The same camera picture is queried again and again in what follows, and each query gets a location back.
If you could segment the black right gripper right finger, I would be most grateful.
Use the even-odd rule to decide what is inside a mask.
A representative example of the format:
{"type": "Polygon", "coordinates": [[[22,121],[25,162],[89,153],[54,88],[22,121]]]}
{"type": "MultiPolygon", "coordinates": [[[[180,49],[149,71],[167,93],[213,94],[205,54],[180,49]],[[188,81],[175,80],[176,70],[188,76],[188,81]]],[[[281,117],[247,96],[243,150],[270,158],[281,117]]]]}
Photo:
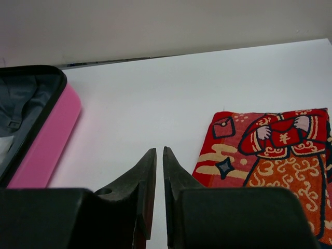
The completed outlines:
{"type": "Polygon", "coordinates": [[[295,195],[279,187],[207,188],[163,150],[169,248],[319,248],[295,195]]]}

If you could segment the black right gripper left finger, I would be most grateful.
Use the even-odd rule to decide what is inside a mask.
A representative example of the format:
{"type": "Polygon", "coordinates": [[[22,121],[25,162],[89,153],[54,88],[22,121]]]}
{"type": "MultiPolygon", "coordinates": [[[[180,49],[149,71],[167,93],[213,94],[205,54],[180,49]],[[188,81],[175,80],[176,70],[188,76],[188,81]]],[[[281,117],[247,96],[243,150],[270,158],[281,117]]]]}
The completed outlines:
{"type": "Polygon", "coordinates": [[[1,190],[1,248],[145,248],[151,237],[154,148],[97,191],[1,190]]]}

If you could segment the red patterned towel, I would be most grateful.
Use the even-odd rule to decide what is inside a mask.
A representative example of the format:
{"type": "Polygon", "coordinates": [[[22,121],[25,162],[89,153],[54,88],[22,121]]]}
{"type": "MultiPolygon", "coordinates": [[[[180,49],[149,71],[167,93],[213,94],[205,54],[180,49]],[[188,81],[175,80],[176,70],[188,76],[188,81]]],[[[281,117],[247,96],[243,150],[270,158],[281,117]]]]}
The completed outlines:
{"type": "Polygon", "coordinates": [[[214,114],[193,171],[206,187],[283,187],[331,248],[331,128],[326,108],[214,114]]]}

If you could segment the pink hard-shell suitcase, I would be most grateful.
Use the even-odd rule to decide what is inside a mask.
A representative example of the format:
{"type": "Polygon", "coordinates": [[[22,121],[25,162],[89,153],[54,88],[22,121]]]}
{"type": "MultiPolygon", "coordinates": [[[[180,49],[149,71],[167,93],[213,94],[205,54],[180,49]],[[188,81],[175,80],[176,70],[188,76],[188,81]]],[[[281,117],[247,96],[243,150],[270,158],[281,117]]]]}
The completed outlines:
{"type": "Polygon", "coordinates": [[[1,68],[1,137],[14,136],[1,187],[46,187],[80,112],[78,94],[57,67],[1,68]]]}

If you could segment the white wet wipes pack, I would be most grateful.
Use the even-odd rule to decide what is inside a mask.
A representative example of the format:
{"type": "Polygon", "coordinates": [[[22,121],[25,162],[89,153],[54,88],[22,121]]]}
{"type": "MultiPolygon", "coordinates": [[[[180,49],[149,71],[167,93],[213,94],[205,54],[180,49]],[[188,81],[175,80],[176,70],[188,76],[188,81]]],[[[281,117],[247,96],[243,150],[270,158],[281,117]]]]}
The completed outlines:
{"type": "Polygon", "coordinates": [[[13,144],[14,136],[6,136],[0,138],[0,164],[5,160],[12,144],[13,144]]]}

